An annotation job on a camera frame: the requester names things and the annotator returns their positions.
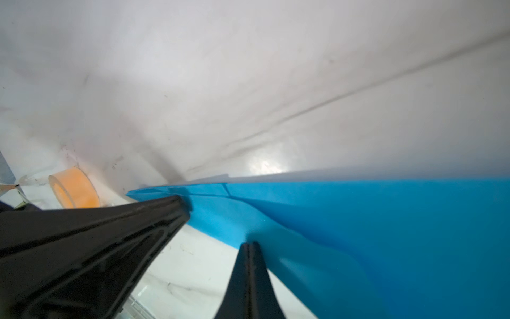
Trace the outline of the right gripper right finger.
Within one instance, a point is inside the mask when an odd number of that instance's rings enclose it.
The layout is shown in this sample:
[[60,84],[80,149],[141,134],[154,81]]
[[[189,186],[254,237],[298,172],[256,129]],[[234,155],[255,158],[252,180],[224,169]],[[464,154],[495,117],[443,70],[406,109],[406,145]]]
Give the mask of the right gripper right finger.
[[257,242],[249,245],[249,318],[285,318]]

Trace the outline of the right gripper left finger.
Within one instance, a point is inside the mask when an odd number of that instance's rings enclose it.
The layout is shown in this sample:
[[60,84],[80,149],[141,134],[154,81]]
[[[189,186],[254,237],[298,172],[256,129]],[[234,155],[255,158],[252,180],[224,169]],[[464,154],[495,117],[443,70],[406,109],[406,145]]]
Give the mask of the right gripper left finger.
[[250,318],[250,245],[240,246],[231,278],[215,318]]

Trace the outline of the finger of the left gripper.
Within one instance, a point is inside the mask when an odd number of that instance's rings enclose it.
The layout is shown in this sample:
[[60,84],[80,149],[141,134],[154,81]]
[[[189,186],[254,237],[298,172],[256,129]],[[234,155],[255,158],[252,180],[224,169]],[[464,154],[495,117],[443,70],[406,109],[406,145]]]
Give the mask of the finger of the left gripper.
[[116,317],[189,218],[178,196],[91,209],[2,203],[1,317]]

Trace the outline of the blue square paper sheet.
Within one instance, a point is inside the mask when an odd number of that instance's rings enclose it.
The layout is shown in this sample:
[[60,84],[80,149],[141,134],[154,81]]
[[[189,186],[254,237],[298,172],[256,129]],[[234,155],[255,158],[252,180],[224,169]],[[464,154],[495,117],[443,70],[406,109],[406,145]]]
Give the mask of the blue square paper sheet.
[[508,318],[509,180],[216,183],[180,196],[191,227],[256,241],[319,318]]

